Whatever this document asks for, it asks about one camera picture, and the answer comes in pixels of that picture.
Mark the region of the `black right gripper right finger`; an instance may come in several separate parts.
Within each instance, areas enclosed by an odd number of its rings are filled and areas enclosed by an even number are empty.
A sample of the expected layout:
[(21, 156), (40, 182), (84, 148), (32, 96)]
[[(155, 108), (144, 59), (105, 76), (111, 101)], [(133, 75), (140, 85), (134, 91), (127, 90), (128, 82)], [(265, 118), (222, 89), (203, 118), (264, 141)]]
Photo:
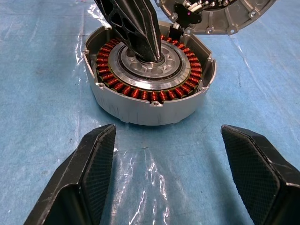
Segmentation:
[(232, 178), (255, 225), (300, 225), (300, 171), (263, 135), (223, 125)]

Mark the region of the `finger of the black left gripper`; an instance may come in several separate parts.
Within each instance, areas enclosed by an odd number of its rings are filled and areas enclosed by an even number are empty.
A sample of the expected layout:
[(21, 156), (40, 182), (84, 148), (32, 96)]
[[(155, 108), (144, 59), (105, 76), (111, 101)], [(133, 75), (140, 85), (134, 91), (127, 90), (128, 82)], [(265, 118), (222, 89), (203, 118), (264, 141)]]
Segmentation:
[(127, 47), (145, 62), (161, 60), (161, 33), (150, 0), (94, 0)]

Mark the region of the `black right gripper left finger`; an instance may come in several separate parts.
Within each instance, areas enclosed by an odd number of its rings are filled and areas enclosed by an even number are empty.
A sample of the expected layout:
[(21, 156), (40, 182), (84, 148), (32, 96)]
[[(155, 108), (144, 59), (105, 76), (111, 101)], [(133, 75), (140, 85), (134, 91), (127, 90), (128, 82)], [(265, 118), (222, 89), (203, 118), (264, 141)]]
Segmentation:
[(116, 126), (85, 134), (55, 170), (23, 225), (99, 225), (109, 189)]

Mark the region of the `grey rotor disc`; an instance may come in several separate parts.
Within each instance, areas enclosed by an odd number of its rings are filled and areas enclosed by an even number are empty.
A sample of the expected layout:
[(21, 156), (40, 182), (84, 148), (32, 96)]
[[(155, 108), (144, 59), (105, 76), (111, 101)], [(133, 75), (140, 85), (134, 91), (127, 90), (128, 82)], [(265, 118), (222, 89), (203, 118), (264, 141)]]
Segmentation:
[(232, 35), (258, 20), (276, 0), (155, 0), (172, 22), (171, 29), (186, 34)]

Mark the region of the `copper wound stator ring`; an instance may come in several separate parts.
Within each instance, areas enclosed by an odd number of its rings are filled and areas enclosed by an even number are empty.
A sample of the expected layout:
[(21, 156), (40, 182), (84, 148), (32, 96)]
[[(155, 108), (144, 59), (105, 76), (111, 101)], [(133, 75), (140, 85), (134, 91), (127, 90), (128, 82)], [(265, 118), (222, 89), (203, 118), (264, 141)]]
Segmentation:
[(177, 123), (199, 109), (216, 74), (212, 52), (189, 30), (175, 37), (160, 22), (162, 59), (145, 62), (110, 28), (88, 37), (83, 58), (98, 105), (125, 122), (145, 126)]

